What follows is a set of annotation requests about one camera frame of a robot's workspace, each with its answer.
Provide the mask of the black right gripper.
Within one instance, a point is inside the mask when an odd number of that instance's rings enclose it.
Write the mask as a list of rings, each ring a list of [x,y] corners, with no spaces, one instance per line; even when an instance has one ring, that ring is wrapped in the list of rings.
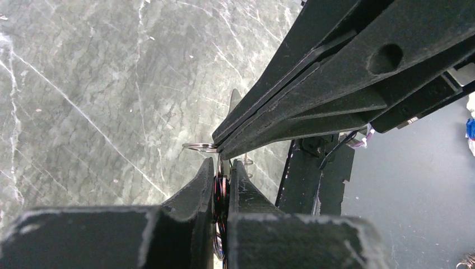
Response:
[[[332,44],[218,145],[223,158],[367,124],[401,129],[474,92],[473,1],[391,1]]]

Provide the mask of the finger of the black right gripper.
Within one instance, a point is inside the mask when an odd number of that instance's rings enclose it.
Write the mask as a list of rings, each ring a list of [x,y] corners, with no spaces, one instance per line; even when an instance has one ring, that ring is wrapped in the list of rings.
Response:
[[[390,4],[391,1],[306,1],[261,77],[214,131],[214,143],[223,143],[299,72],[332,49],[333,41],[361,32]]]

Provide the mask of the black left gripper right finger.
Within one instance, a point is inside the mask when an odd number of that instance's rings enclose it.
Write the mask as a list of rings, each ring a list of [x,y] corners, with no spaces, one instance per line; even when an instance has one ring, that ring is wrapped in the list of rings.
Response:
[[[244,164],[231,169],[226,228],[228,268],[389,268],[375,227],[358,217],[286,214],[250,181]]]

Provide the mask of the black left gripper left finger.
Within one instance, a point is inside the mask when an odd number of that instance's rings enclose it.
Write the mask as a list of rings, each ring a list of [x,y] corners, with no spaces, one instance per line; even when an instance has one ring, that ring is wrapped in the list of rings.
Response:
[[[37,207],[1,240],[2,268],[212,268],[213,160],[160,205]]]

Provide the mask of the round metal keyring plate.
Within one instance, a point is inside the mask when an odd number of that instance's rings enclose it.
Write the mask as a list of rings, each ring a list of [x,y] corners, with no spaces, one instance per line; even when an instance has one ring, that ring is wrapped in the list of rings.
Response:
[[[230,114],[238,105],[241,98],[239,91],[233,89],[231,92],[228,114]],[[182,144],[182,148],[198,152],[218,154],[216,173],[213,177],[212,193],[213,252],[217,259],[222,262],[222,268],[228,268],[226,258],[226,224],[229,213],[229,189],[232,169],[231,160],[224,160],[221,153],[218,153],[217,151],[218,146],[213,143],[184,143]]]

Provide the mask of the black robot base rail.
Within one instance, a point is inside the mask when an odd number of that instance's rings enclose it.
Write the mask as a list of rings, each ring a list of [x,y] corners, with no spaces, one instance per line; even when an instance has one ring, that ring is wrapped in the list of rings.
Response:
[[[354,156],[335,134],[291,141],[276,207],[288,214],[339,216]]]

